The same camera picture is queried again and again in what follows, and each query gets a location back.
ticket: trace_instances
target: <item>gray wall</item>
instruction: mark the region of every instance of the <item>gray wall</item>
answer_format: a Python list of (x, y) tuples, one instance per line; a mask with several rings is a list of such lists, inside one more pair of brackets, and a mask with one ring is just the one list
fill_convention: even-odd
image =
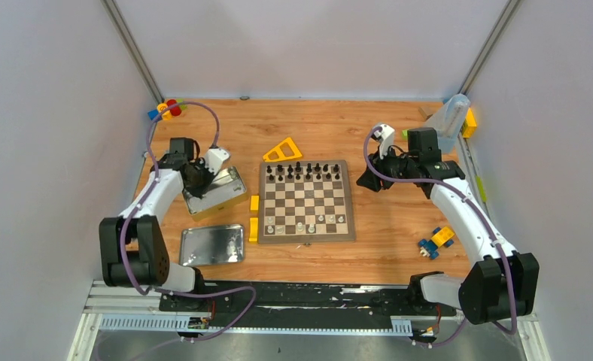
[(0, 359), (64, 359), (154, 106), (98, 1), (0, 1)]
[(117, 0), (165, 96), (454, 95), (506, 0)]
[(493, 216), (540, 262), (552, 358), (593, 359), (593, 1), (525, 1), (470, 98)]

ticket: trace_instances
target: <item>wooden tabletop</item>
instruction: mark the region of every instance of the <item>wooden tabletop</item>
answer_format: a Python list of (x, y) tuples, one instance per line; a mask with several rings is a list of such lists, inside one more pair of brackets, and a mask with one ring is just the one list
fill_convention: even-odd
[[(422, 124), (419, 107), (438, 108), (426, 102), (341, 102), (300, 100), (203, 100), (221, 121), (219, 146), (226, 148), (251, 195), (259, 191), (262, 156), (286, 137), (292, 137), (303, 160), (345, 159), (351, 178), (357, 240), (353, 243), (259, 245), (248, 243), (249, 202), (225, 209), (200, 222), (193, 221), (181, 194), (164, 217), (161, 229), (172, 262), (178, 262), (181, 231), (200, 226), (240, 223), (245, 227), (245, 260), (200, 267), (206, 279), (246, 281), (299, 281), (362, 284), (408, 284), (409, 277), (444, 271), (465, 276), (467, 255), (456, 240), (440, 250), (434, 261), (419, 255), (418, 241), (429, 238), (438, 226), (447, 226), (440, 211), (416, 186), (397, 184), (374, 193), (355, 184), (365, 171), (363, 141), (378, 122), (397, 130), (395, 144), (407, 149), (400, 130)], [(202, 155), (214, 137), (209, 112), (189, 107), (179, 117), (157, 125), (152, 148), (159, 159), (169, 139), (196, 139)], [(370, 153), (376, 149), (374, 141)], [(444, 159), (456, 160), (455, 154)], [(152, 163), (144, 164), (138, 191)]]

